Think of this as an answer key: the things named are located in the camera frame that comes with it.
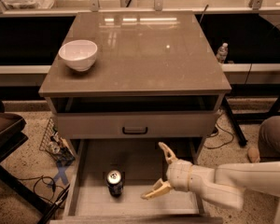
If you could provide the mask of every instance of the plastic bottle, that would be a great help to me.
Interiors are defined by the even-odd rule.
[[[228,54],[228,44],[227,43],[223,43],[221,47],[218,48],[217,50],[217,61],[219,63],[224,63],[225,59],[227,57]]]

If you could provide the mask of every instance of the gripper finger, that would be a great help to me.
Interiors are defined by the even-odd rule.
[[[177,161],[176,155],[167,145],[165,145],[163,142],[159,142],[159,146],[163,150],[168,164],[171,164],[173,161]]]

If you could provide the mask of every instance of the cabinet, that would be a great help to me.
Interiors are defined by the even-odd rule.
[[[98,45],[95,65],[77,73],[57,57],[39,91],[60,135],[77,144],[64,220],[200,213],[191,193],[139,197],[165,176],[156,143],[196,162],[231,89],[193,13],[79,13],[64,43],[74,39]],[[125,177],[117,200],[105,184],[112,168]]]

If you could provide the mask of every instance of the drawer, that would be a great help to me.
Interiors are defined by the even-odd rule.
[[[218,112],[58,114],[57,127],[67,139],[134,137],[203,137]]]

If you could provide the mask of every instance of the white bowl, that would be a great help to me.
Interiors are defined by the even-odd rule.
[[[64,44],[58,51],[66,65],[77,71],[87,71],[96,60],[97,46],[89,40],[76,40]]]

